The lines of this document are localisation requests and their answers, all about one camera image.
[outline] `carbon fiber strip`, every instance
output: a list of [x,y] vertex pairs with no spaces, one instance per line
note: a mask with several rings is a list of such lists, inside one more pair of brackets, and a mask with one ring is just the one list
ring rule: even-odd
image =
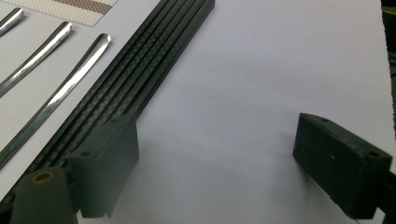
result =
[[[162,0],[22,176],[64,166],[106,121],[128,112],[138,117],[214,5],[215,0]],[[1,208],[13,202],[18,182]]]

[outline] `chrome rod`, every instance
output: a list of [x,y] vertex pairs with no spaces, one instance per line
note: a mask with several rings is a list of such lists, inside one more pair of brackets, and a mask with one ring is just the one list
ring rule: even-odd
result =
[[23,10],[21,8],[14,8],[6,17],[0,21],[0,36],[14,27],[23,17]]
[[64,98],[84,78],[100,56],[105,52],[110,43],[110,36],[99,35],[88,51],[84,54],[69,76],[51,95],[32,118],[23,126],[15,137],[0,151],[0,169],[12,158],[12,156],[23,146],[23,144],[37,131],[50,114],[58,107]]
[[50,35],[50,37],[30,56],[26,62],[17,68],[9,77],[0,84],[0,98],[12,87],[28,75],[38,64],[49,56],[66,39],[73,28],[68,21],[62,24]]

